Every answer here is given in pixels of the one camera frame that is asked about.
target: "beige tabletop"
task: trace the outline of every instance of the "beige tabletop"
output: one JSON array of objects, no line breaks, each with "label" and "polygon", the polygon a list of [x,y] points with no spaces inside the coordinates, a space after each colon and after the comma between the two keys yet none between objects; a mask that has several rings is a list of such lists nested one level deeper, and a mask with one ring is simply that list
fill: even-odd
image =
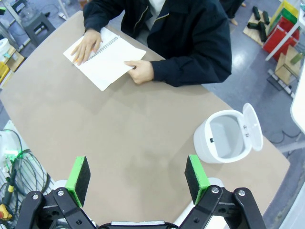
[{"label": "beige tabletop", "polygon": [[[76,156],[87,156],[91,180],[84,210],[98,224],[173,222],[191,200],[184,169],[187,155],[195,154],[194,131],[208,116],[230,107],[200,85],[138,86],[128,75],[100,91],[62,54],[83,31],[78,12],[18,69],[1,93],[2,102],[55,180],[67,179]],[[148,51],[144,59],[161,57]],[[263,213],[289,163],[264,139],[261,152],[241,161],[203,166],[230,191],[251,189]]]}]

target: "open notebook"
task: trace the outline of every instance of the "open notebook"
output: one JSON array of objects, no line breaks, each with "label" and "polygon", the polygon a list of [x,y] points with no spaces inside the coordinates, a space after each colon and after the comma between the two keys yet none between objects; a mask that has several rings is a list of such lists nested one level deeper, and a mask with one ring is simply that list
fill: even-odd
[{"label": "open notebook", "polygon": [[[99,50],[91,52],[87,62],[82,63],[80,66],[74,65],[103,91],[132,69],[132,67],[124,64],[124,61],[140,60],[146,51],[135,48],[107,28],[102,28],[101,37],[103,42]],[[74,56],[71,56],[71,52],[82,39],[83,37],[63,53],[71,62],[74,59]]]}]

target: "navy blue jacket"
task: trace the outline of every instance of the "navy blue jacket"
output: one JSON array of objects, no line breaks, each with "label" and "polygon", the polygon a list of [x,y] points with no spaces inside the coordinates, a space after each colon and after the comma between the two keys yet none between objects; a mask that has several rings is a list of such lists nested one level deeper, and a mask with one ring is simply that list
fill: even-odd
[{"label": "navy blue jacket", "polygon": [[[151,17],[149,7],[148,0],[93,0],[84,7],[84,25],[100,31],[125,10],[122,31],[136,38]],[[156,81],[219,83],[231,74],[229,24],[218,0],[166,0],[147,44],[165,58],[152,62]]]}]

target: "person's right hand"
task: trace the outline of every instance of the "person's right hand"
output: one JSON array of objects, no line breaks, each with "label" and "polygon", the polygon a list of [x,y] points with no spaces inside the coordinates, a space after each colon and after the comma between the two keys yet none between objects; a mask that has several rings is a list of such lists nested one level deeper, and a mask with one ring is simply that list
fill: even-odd
[{"label": "person's right hand", "polygon": [[75,54],[73,63],[77,62],[78,65],[88,60],[91,51],[97,52],[100,43],[102,42],[101,34],[93,29],[88,29],[85,32],[84,38],[81,43],[71,53],[71,56]]}]

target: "person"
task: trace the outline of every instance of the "person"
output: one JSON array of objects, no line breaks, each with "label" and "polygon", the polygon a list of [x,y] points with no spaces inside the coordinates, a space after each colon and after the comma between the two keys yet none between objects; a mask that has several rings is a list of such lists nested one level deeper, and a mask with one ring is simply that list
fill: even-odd
[{"label": "person", "polygon": [[244,0],[220,0],[220,4],[223,6],[230,22],[233,25],[238,25],[238,22],[235,20],[235,14],[240,6],[246,7]]},{"label": "person", "polygon": [[155,80],[177,87],[219,83],[231,74],[229,25],[217,0],[92,0],[83,9],[85,35],[72,52],[75,62],[98,51],[101,28],[123,10],[121,30],[165,58],[127,60],[135,83]]}]

